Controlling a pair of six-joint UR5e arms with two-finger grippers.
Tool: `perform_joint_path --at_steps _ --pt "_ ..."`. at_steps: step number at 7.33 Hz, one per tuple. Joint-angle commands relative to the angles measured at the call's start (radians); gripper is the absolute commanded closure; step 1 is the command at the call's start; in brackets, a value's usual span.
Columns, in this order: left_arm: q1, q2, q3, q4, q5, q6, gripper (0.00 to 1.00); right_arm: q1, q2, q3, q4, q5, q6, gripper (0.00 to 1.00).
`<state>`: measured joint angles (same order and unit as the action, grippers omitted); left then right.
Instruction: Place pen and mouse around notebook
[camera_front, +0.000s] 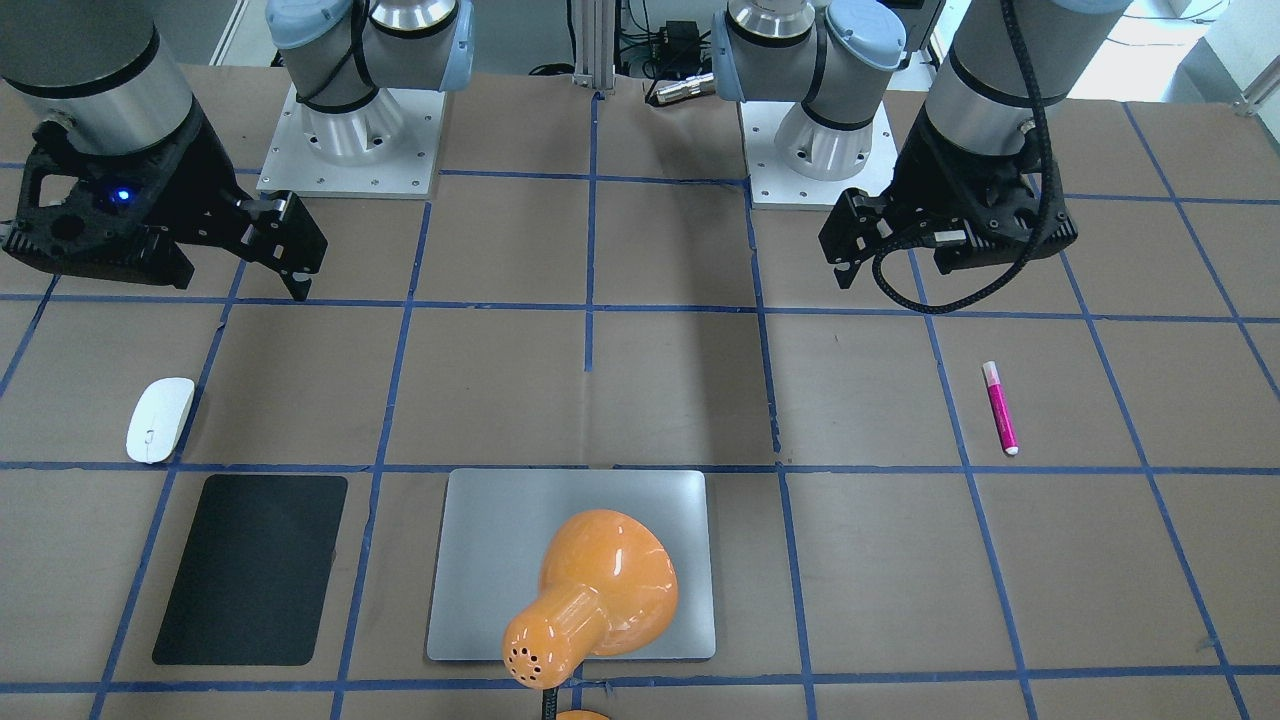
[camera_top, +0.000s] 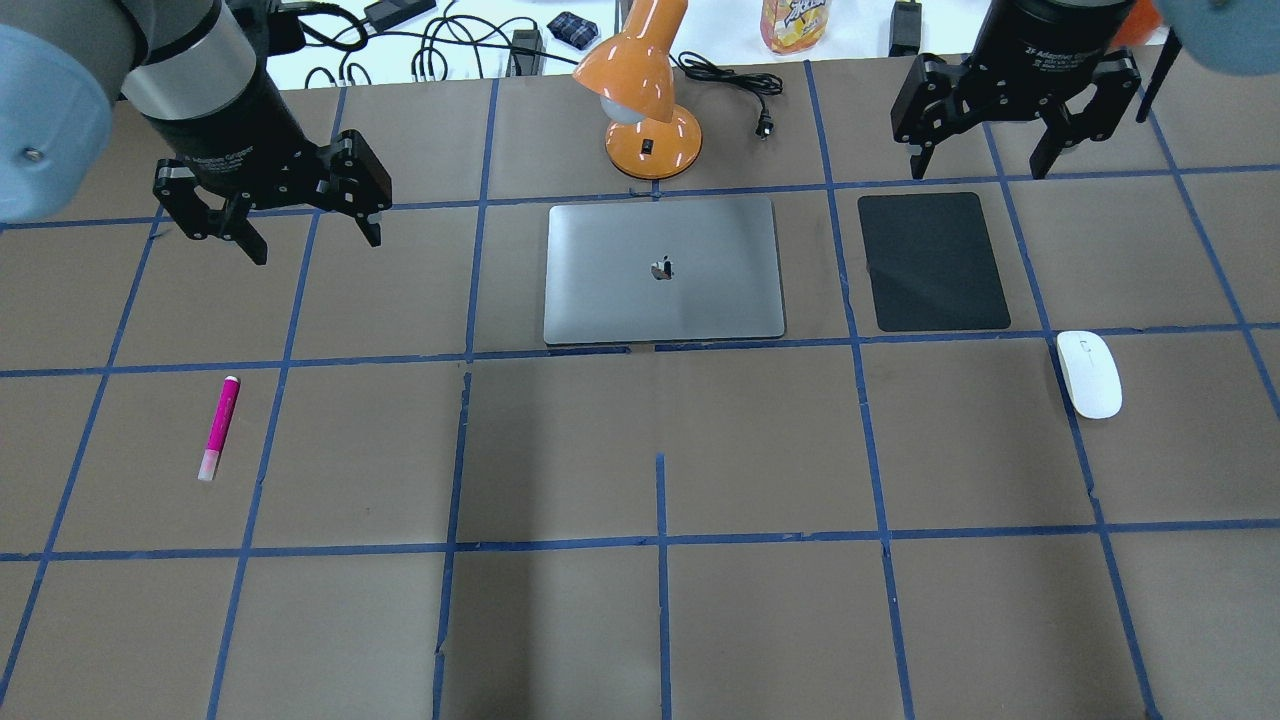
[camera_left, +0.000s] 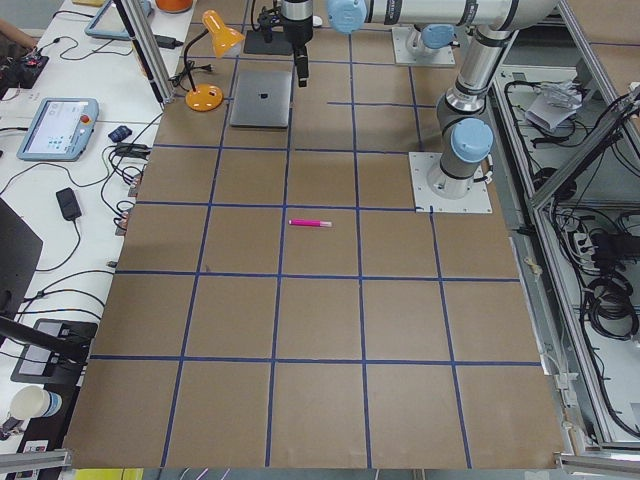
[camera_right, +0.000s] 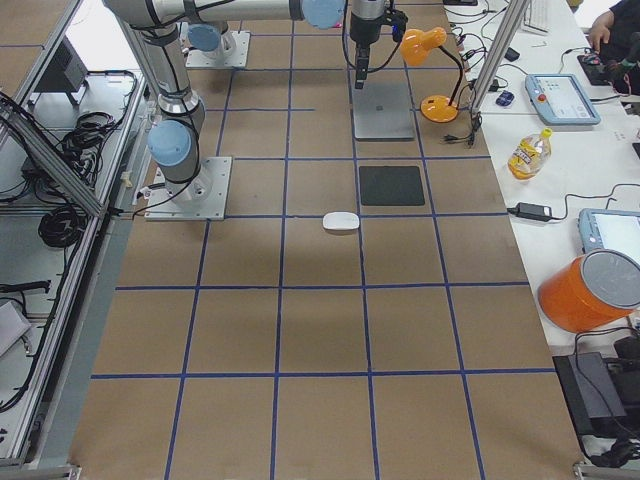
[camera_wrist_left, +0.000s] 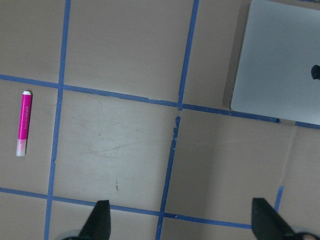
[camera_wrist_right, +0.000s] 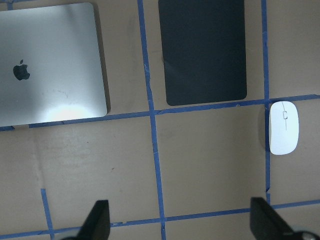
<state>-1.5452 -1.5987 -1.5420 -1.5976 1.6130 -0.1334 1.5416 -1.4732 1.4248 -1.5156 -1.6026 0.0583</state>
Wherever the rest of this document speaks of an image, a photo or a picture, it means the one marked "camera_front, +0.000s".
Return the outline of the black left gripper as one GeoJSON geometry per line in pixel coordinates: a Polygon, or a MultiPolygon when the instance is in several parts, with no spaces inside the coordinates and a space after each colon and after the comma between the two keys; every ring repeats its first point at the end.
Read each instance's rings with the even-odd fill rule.
{"type": "Polygon", "coordinates": [[[1028,170],[1041,170],[1041,160],[1023,135],[1012,155],[986,156],[951,143],[919,111],[888,188],[845,190],[818,233],[837,286],[849,290],[892,238],[922,240],[942,274],[1014,263],[1038,220],[1028,170]]]}

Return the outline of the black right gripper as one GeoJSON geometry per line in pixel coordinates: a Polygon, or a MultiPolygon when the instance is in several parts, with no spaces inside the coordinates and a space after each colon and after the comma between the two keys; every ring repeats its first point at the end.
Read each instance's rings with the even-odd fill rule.
{"type": "Polygon", "coordinates": [[[186,290],[187,243],[224,249],[308,297],[326,238],[303,200],[244,192],[198,102],[150,149],[123,156],[82,152],[73,120],[50,111],[33,132],[15,215],[3,251],[50,274],[186,290]]]}

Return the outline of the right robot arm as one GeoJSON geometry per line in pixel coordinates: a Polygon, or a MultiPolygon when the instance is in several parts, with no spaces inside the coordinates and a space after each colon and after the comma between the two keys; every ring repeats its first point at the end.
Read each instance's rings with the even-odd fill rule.
{"type": "MultiPolygon", "coordinates": [[[[467,86],[470,1],[270,1],[310,192],[422,156],[404,94],[467,86]]],[[[141,1],[5,1],[3,79],[37,119],[3,251],[49,274],[183,290],[187,243],[224,249],[308,296],[326,238],[301,191],[256,199],[141,1]]]]}

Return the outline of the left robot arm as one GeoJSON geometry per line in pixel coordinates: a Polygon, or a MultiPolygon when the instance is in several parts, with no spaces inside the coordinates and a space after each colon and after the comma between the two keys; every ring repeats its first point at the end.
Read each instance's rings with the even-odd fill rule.
{"type": "MultiPolygon", "coordinates": [[[[837,284],[887,256],[929,249],[941,274],[980,266],[1004,287],[1079,236],[1047,118],[1126,10],[1124,1],[973,1],[914,120],[888,186],[847,188],[820,228],[837,284]]],[[[730,1],[713,20],[717,94],[787,102],[774,145],[797,173],[855,176],[908,32],[878,1],[730,1]]]]}

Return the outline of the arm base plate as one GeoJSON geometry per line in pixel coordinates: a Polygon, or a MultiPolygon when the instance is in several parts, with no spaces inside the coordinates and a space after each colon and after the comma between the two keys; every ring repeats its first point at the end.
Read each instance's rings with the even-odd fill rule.
{"type": "Polygon", "coordinates": [[[899,152],[887,108],[877,109],[870,150],[860,170],[847,179],[813,179],[790,168],[774,146],[774,137],[791,105],[788,102],[742,102],[740,124],[742,150],[755,208],[817,211],[831,208],[849,188],[869,196],[883,193],[893,178],[899,152]]]}
{"type": "Polygon", "coordinates": [[[448,97],[383,88],[353,111],[321,113],[289,94],[257,187],[305,197],[426,200],[448,97]]]}

